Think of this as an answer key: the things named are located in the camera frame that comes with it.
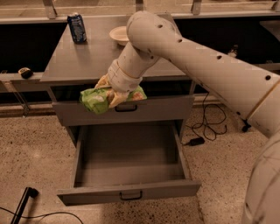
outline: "gray table top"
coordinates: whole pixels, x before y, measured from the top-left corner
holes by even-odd
[[[165,18],[172,21],[170,15]],[[89,82],[99,80],[107,73],[114,59],[123,50],[109,32],[117,26],[126,25],[129,16],[84,17],[87,42],[75,44],[67,27],[54,51],[40,81],[43,82]],[[149,68],[145,76],[182,76],[172,63],[160,59]]]

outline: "power cord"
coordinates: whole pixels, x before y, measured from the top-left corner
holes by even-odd
[[[202,102],[202,108],[203,108],[203,118],[202,118],[202,122],[199,122],[199,123],[195,123],[193,126],[188,126],[186,125],[186,127],[188,127],[189,129],[192,130],[192,132],[198,136],[198,138],[194,138],[190,141],[190,145],[197,145],[197,144],[203,144],[204,143],[204,138],[210,140],[210,141],[214,141],[216,140],[217,136],[218,135],[224,135],[227,133],[228,129],[227,129],[227,125],[225,125],[225,130],[222,131],[222,132],[218,132],[216,131],[213,127],[211,127],[211,125],[219,125],[219,124],[222,124],[226,119],[227,119],[227,115],[225,113],[225,111],[217,104],[213,104],[213,103],[210,103],[210,104],[207,104],[205,105],[205,101],[207,99],[207,97],[209,96],[209,93],[207,93],[206,97],[204,98],[203,102]],[[209,107],[216,107],[218,110],[220,110],[223,114],[223,118],[221,119],[220,122],[209,122],[207,120],[207,109]],[[203,136],[200,136],[195,130],[197,129],[200,129],[201,127],[204,127],[203,129]],[[213,138],[207,136],[206,134],[206,131],[207,130],[210,130],[212,133],[213,133]]]
[[[10,214],[14,214],[14,215],[18,216],[17,214],[13,213],[12,211],[10,211],[6,208],[0,207],[0,209],[4,210],[5,212],[8,212]],[[38,216],[27,216],[27,217],[22,215],[21,218],[27,219],[27,220],[37,219],[37,218],[43,218],[44,219],[46,216],[50,216],[50,215],[54,215],[54,214],[70,214],[70,215],[74,216],[77,220],[79,220],[81,224],[83,224],[82,220],[77,215],[75,215],[73,213],[68,213],[68,212],[46,213],[46,214],[41,214],[41,215],[38,215]]]

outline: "black handle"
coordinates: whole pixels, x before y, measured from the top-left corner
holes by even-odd
[[[115,107],[115,112],[133,112],[138,108],[137,105],[119,105]]]
[[[143,197],[143,192],[142,191],[140,191],[140,196],[139,197],[128,198],[128,199],[125,199],[123,197],[123,194],[120,192],[120,200],[140,200],[142,197]]]

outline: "drawer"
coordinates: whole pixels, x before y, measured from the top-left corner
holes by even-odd
[[[174,121],[83,126],[67,206],[193,196]]]
[[[150,97],[144,101],[122,103],[101,115],[87,111],[77,101],[57,101],[52,106],[63,126],[77,126],[185,119],[193,100],[193,95]]]

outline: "bowl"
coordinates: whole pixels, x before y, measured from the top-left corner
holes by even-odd
[[[126,34],[126,26],[116,27],[109,33],[109,36],[120,46],[125,46],[129,42],[128,35]]]

